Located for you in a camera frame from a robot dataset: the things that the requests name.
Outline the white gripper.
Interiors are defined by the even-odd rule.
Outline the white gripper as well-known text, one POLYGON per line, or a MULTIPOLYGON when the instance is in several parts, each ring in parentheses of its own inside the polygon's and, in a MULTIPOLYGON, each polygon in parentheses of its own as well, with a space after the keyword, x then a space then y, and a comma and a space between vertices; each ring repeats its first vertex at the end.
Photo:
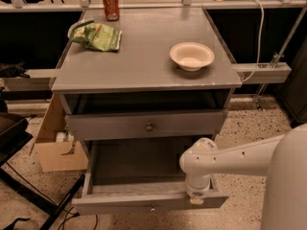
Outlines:
POLYGON ((185 187, 187 194, 191 197, 190 203, 192 205, 202 205, 205 194, 210 188, 210 176, 187 175, 185 187))

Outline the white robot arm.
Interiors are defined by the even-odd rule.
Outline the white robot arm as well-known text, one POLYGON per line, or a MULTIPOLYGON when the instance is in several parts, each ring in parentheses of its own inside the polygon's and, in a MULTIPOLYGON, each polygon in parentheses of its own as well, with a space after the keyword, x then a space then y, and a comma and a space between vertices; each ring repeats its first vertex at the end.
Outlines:
POLYGON ((307 125, 234 148, 201 138, 179 159, 186 192, 205 198, 212 174, 265 176, 261 230, 307 230, 307 125))

